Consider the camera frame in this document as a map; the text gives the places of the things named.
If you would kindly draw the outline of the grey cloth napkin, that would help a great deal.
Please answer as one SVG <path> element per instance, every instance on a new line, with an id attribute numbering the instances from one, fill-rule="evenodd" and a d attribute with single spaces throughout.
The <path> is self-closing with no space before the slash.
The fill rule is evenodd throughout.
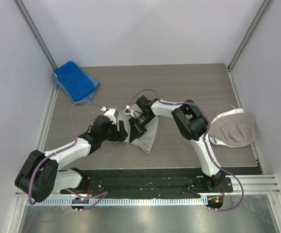
<path id="1" fill-rule="evenodd" d="M 130 138 L 130 124 L 129 119 L 131 117 L 126 115 L 125 110 L 121 110 L 118 112 L 118 118 L 117 120 L 122 120 L 124 122 L 124 128 L 128 136 L 123 141 L 124 143 L 129 143 L 131 145 L 137 146 L 143 150 L 144 153 L 149 154 L 152 146 L 154 144 L 154 140 L 157 134 L 158 124 L 159 124 L 159 118 L 155 117 L 153 120 L 150 121 L 148 125 L 146 125 L 147 131 L 142 135 L 140 138 L 135 139 L 131 143 L 129 142 Z"/>

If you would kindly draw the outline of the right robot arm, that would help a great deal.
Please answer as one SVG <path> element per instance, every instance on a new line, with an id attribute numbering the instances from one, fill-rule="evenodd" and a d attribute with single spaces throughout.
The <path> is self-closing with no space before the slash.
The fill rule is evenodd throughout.
<path id="1" fill-rule="evenodd" d="M 225 179 L 208 136 L 209 122 L 192 100 L 185 102 L 165 102 L 157 98 L 153 100 L 141 96 L 136 105 L 141 112 L 129 119 L 129 141 L 142 137 L 148 132 L 148 124 L 156 117 L 174 119 L 181 135 L 193 145 L 201 164 L 204 186 L 208 191 L 219 189 Z"/>

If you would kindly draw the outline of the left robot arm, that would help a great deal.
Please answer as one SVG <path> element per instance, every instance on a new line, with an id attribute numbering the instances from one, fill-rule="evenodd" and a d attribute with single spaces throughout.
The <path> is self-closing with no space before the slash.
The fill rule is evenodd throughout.
<path id="1" fill-rule="evenodd" d="M 15 186 L 28 195 L 30 205 L 44 201 L 56 190 L 72 188 L 82 194 L 88 189 L 88 181 L 81 172 L 62 172 L 61 168 L 94 153 L 104 141 L 122 142 L 127 136 L 123 120 L 113 122 L 107 116 L 98 116 L 71 143 L 47 152 L 32 151 L 15 179 Z"/>

